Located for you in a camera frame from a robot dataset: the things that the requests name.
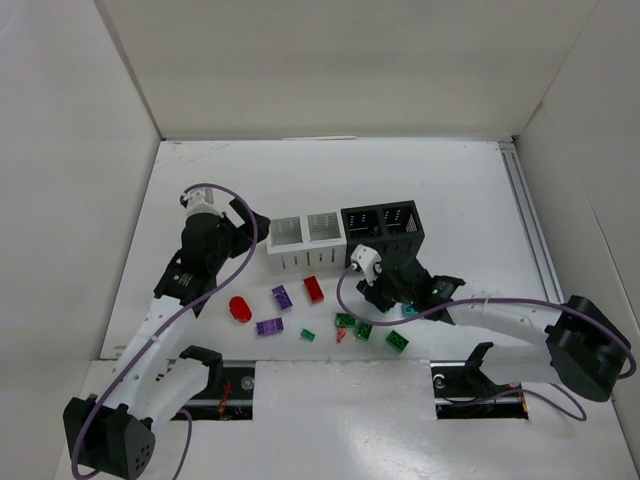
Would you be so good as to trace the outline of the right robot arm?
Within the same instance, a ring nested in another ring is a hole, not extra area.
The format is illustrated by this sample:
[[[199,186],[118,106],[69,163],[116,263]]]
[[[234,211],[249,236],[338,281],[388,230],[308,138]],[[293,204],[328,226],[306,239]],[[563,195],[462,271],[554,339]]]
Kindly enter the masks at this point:
[[[429,320],[514,339],[512,345],[480,342],[466,359],[437,367],[433,383],[440,395],[478,400],[532,382],[605,402],[618,381],[636,372],[630,342],[584,297],[551,303],[479,293],[461,278],[430,274],[415,259],[390,269],[378,256],[352,259],[346,270],[362,274],[356,288],[379,311],[409,305],[413,312],[400,324]]]

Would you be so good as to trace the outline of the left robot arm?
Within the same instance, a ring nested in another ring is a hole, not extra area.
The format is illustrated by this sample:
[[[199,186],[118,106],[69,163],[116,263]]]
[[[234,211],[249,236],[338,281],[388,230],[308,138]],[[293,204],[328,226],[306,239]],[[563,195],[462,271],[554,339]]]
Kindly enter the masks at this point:
[[[121,354],[109,385],[85,399],[74,397],[63,412],[72,473],[137,479],[148,467],[156,436],[197,394],[217,388],[220,353],[177,346],[210,296],[222,288],[217,275],[229,259],[251,259],[270,221],[239,199],[235,225],[209,200],[183,198],[186,222],[181,246],[153,291],[149,311]]]

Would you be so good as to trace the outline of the black double bin container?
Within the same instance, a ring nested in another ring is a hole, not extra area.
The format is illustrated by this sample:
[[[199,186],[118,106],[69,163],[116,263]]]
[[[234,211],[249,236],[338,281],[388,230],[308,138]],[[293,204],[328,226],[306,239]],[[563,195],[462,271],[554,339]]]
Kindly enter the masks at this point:
[[[383,266],[416,257],[425,232],[414,200],[343,208],[345,265],[358,245],[376,250]]]

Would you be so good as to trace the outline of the green lego brick right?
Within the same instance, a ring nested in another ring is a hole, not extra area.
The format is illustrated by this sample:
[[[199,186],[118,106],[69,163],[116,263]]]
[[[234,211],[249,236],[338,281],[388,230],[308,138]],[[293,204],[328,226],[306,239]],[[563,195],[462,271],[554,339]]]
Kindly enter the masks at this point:
[[[409,340],[395,330],[392,330],[386,336],[385,342],[388,346],[390,346],[394,351],[398,353],[402,353],[409,344]]]

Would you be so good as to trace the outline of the green lego brick middle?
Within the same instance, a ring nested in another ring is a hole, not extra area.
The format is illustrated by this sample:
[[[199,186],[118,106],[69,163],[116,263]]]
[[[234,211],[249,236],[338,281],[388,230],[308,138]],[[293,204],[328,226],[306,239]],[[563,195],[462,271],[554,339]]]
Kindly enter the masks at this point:
[[[355,337],[361,341],[368,341],[371,336],[372,330],[373,330],[372,325],[368,323],[360,322],[357,324],[355,328]]]

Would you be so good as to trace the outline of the green curved lego brick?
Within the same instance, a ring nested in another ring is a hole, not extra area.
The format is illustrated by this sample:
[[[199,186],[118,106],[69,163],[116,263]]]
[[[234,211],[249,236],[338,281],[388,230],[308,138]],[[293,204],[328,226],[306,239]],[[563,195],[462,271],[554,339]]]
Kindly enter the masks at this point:
[[[347,313],[337,313],[335,315],[335,326],[340,328],[354,328],[356,326],[356,320]]]

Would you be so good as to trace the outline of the red rounded lego piece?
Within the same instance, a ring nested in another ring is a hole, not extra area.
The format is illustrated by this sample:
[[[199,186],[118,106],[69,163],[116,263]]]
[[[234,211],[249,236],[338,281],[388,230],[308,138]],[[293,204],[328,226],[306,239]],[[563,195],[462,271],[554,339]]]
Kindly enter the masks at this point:
[[[242,324],[252,319],[252,310],[246,300],[241,296],[234,296],[229,301],[229,312],[234,320]]]

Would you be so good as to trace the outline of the small red lego piece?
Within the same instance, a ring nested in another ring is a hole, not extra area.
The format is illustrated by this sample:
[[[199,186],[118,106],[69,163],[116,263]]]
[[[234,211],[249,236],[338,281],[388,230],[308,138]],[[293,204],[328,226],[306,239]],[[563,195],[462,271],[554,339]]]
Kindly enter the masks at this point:
[[[347,335],[348,330],[345,327],[339,327],[336,333],[336,342],[340,344]]]

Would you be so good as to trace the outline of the purple rectangular lego brick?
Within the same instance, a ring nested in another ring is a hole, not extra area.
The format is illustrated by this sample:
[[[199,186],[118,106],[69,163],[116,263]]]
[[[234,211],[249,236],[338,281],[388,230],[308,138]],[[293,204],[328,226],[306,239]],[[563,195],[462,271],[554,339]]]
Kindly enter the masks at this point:
[[[292,300],[283,285],[273,288],[272,295],[281,311],[286,311],[293,306]]]

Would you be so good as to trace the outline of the red rectangular lego brick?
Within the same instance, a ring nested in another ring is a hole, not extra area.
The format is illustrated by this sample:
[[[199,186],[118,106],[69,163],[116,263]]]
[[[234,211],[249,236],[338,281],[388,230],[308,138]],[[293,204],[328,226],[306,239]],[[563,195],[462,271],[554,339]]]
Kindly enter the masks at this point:
[[[312,304],[316,304],[324,300],[324,292],[315,276],[306,277],[303,280],[303,283]]]

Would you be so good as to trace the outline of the purple printed lego brick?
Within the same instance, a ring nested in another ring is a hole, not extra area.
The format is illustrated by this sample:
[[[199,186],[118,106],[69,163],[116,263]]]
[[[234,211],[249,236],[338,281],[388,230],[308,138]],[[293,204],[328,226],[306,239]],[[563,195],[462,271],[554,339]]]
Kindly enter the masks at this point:
[[[256,332],[260,337],[279,334],[284,331],[284,323],[281,317],[259,321],[256,323]]]

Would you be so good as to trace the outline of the small green lego piece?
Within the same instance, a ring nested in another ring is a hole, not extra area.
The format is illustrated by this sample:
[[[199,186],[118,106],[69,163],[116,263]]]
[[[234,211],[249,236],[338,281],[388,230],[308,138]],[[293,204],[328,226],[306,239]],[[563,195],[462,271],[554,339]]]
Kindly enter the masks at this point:
[[[313,342],[316,335],[307,329],[302,329],[300,332],[300,337],[305,341]]]

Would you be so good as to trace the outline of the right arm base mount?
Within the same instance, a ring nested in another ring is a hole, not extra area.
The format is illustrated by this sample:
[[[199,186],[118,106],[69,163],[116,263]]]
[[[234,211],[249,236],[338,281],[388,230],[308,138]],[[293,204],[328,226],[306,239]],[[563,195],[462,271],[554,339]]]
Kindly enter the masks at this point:
[[[489,400],[493,395],[513,389],[511,385],[493,383],[480,370],[484,357],[493,346],[492,342],[483,342],[464,361],[431,364],[438,420],[529,419],[521,393]]]

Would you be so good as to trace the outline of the aluminium rail right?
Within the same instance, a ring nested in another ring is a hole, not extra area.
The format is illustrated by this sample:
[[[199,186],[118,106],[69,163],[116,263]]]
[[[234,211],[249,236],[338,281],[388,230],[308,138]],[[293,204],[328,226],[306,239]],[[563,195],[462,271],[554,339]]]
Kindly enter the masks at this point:
[[[564,294],[513,141],[500,141],[499,152],[511,184],[529,248],[547,300],[562,302]]]

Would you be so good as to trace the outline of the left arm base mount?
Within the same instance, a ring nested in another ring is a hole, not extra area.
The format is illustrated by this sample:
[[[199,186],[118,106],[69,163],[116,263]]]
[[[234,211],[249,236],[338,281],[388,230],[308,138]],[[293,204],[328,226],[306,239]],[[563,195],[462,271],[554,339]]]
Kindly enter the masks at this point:
[[[208,368],[207,386],[185,405],[194,421],[253,419],[255,363],[224,361],[221,353],[191,345],[179,359],[192,359]]]

